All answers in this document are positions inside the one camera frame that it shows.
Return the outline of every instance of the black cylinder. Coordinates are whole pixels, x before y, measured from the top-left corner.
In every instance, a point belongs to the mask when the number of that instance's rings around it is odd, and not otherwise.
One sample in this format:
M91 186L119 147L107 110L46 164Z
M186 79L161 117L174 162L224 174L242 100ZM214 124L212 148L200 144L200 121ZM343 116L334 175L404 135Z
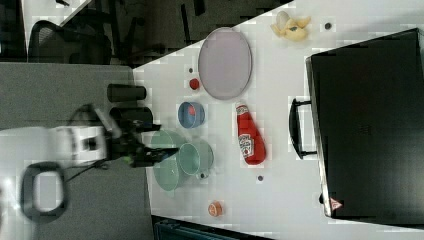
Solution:
M107 86L107 98L110 102L128 102L144 100L147 91L143 86L131 86L125 84L109 84Z

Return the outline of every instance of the briefcase handle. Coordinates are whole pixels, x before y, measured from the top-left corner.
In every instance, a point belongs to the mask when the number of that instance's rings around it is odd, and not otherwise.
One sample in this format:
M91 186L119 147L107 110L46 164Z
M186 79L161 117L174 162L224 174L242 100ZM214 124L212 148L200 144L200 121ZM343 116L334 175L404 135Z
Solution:
M290 115L289 115L289 132L290 132L290 138L294 147L294 150L296 150L297 155L299 155L300 159L303 159L306 155L313 155L317 154L317 151L303 151L302 146L302 132L300 129L300 121L299 121L299 112L298 107L303 105L309 105L311 104L311 101L297 101L296 98L293 99L292 105L290 107Z

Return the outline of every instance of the red object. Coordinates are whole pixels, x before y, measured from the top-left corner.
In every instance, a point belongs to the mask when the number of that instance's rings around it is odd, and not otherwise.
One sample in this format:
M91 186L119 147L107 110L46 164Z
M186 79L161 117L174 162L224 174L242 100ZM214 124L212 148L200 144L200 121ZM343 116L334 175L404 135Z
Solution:
M208 207L209 214L213 217L222 215L222 206L218 201L213 201Z
M188 107L188 114L190 114L191 116L194 116L196 114L196 110L193 106Z
M256 128L246 104L237 103L236 112L239 145L244 160L249 165L258 165L266 157L264 140Z
M200 83L199 80L197 80L197 78L193 78L190 80L190 87L193 90L196 90L200 87Z

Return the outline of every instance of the bottle label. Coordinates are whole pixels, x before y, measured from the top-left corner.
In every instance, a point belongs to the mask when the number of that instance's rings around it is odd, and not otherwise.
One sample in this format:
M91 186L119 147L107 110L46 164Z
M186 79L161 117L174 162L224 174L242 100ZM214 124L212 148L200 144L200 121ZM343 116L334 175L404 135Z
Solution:
M254 154L254 141L249 134L241 134L239 136L239 144L241 153L246 159Z
M236 109L236 111L237 111L237 115L242 115L242 114L244 114L244 113L249 112L249 109L248 109L246 106L241 105L240 107L238 107L238 108Z

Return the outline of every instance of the teal cup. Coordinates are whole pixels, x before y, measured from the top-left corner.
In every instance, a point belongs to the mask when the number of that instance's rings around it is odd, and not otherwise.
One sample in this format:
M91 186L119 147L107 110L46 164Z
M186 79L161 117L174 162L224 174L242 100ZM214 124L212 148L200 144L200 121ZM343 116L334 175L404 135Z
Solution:
M181 169L188 175L195 175L198 179L209 176L209 168L213 160L212 148L201 139L183 144L179 151L178 161Z

